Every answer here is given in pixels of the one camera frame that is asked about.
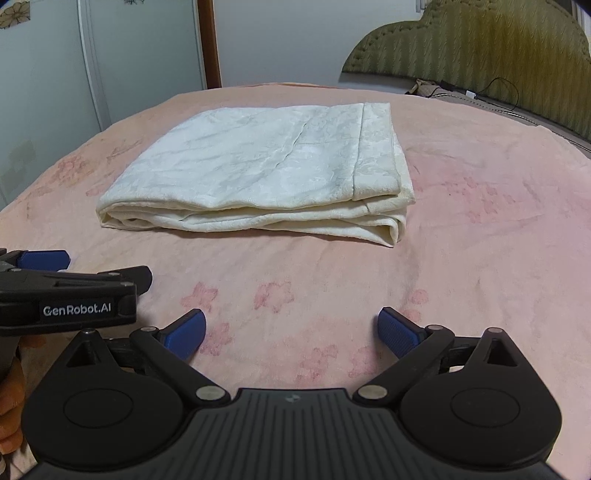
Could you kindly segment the person left hand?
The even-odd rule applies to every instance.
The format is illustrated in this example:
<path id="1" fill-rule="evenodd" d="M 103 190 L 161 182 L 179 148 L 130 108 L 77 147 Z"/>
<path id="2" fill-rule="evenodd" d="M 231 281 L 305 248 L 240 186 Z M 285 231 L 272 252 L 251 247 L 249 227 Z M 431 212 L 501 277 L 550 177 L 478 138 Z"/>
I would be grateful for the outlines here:
<path id="1" fill-rule="evenodd" d="M 15 356 L 8 373 L 1 381 L 0 436 L 1 454 L 8 455 L 18 450 L 23 443 L 21 428 L 25 401 L 39 383 L 39 373 L 24 371 L 21 360 Z"/>

